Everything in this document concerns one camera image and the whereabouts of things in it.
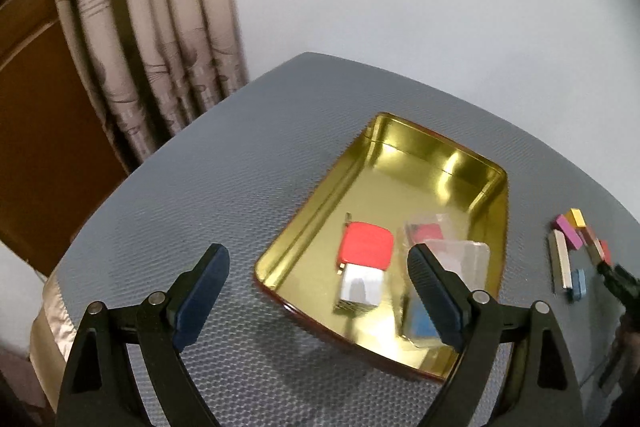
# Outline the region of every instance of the blue gripper pad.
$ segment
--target blue gripper pad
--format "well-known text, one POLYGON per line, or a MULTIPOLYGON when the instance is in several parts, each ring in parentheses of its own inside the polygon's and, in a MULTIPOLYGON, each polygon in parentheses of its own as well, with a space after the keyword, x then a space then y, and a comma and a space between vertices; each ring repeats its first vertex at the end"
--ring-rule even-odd
POLYGON ((193 270, 181 273, 171 286, 167 318, 179 353, 197 340, 229 275, 229 262, 228 250, 213 244, 193 270))
POLYGON ((442 268, 426 245, 416 245, 409 250, 407 268, 415 290, 438 330, 440 340, 461 353, 465 344, 463 325, 468 319, 463 317, 463 311, 451 298, 441 279, 454 276, 462 287, 466 289, 466 286, 456 274, 442 268), (425 259, 425 255, 421 252, 422 248, 426 249, 433 259, 432 264, 433 261, 436 263, 435 269, 425 259))

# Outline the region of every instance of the small box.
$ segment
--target small box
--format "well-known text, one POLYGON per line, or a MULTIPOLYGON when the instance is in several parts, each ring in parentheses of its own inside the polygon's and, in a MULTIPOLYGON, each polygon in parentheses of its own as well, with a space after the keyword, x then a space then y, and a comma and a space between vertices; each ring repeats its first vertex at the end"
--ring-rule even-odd
POLYGON ((348 215, 337 256, 342 269, 338 308, 366 311, 380 304, 393 246, 394 236, 387 229, 351 222, 348 215))
POLYGON ((582 211, 580 208, 571 208, 569 212, 564 214, 564 217, 566 217, 567 221, 569 221, 574 229, 583 229, 587 226, 584 217, 582 217, 582 211))

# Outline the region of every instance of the beige curtain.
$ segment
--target beige curtain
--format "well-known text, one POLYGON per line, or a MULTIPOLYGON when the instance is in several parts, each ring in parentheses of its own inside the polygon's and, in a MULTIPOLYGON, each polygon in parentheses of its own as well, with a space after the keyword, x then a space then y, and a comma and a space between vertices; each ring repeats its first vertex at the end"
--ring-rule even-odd
POLYGON ((76 68, 131 170, 245 83, 231 0, 56 0, 76 68))

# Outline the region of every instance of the pink block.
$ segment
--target pink block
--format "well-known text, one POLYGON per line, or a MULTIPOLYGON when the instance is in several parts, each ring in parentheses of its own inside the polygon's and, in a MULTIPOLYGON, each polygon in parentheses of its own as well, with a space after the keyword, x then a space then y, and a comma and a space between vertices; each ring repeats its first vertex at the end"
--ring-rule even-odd
POLYGON ((580 236, 562 214, 556 217, 556 220, 552 223, 552 227, 564 233, 566 245, 569 247, 569 250, 578 250, 578 248, 582 246, 580 236))

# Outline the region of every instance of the red block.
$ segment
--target red block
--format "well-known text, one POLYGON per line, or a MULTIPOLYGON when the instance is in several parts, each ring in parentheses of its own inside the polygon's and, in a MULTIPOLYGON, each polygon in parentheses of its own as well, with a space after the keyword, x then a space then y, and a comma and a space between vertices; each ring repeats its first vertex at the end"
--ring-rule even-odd
POLYGON ((420 245, 427 239, 444 239, 444 236, 438 223, 428 223, 426 225, 415 225, 411 233, 411 239, 416 245, 420 245))
POLYGON ((604 239, 600 240, 600 246, 602 247, 602 251, 604 252, 604 261, 607 264, 611 264, 611 251, 609 250, 609 245, 607 241, 604 239))
POLYGON ((386 270, 393 248, 394 236, 387 229, 354 221, 344 231, 337 261, 386 270))

